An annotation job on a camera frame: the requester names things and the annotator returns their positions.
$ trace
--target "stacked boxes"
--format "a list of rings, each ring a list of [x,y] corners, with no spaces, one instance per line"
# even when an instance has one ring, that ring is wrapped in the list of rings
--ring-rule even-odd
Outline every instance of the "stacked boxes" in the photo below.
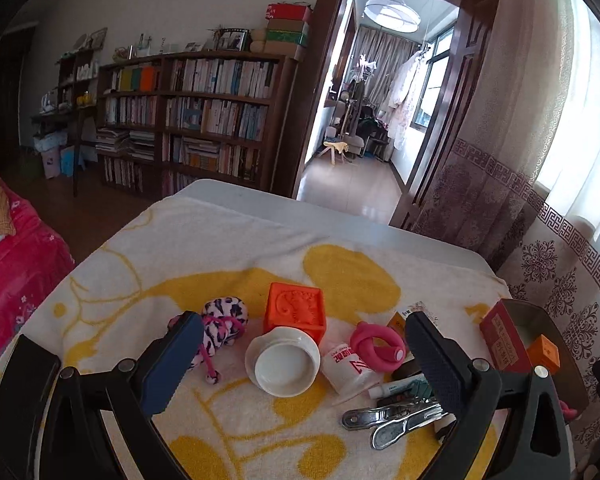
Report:
[[[311,9],[293,4],[270,4],[264,52],[302,60],[309,35]]]

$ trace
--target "metal screw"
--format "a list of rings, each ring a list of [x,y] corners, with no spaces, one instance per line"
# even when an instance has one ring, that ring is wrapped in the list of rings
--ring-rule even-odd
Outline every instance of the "metal screw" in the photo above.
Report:
[[[534,368],[534,372],[536,373],[536,375],[538,377],[542,377],[547,378],[549,376],[549,370],[547,370],[545,367],[538,365],[537,367]]]
[[[66,368],[63,368],[62,370],[60,370],[60,378],[61,379],[68,379],[73,374],[74,374],[74,367],[72,367],[72,366],[67,366]]]
[[[472,361],[472,364],[474,365],[474,368],[479,372],[486,372],[490,368],[489,362],[485,359],[474,359]]]
[[[122,359],[118,363],[118,370],[121,372],[130,372],[136,366],[136,362],[133,359]]]

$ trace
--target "green box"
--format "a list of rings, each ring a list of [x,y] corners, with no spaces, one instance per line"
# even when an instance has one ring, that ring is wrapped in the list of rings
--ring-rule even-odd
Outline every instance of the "green box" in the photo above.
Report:
[[[267,29],[267,41],[284,41],[285,43],[295,43],[296,45],[306,46],[307,36],[302,32]]]

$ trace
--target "open box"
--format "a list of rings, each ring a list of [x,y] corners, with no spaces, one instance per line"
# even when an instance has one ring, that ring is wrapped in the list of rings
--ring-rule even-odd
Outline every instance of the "open box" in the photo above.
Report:
[[[549,315],[527,301],[500,300],[480,323],[494,365],[500,370],[528,372],[526,348],[543,334],[558,347],[560,369],[552,375],[558,398],[582,413],[589,396],[578,365]]]

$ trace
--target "white ceramic cup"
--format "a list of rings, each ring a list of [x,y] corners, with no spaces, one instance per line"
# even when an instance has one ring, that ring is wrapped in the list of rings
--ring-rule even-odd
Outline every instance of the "white ceramic cup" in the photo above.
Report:
[[[339,394],[338,402],[352,399],[381,379],[346,343],[335,346],[322,356],[320,371]]]
[[[268,394],[295,397],[313,384],[320,352],[302,330],[278,326],[251,341],[244,367],[251,382]]]

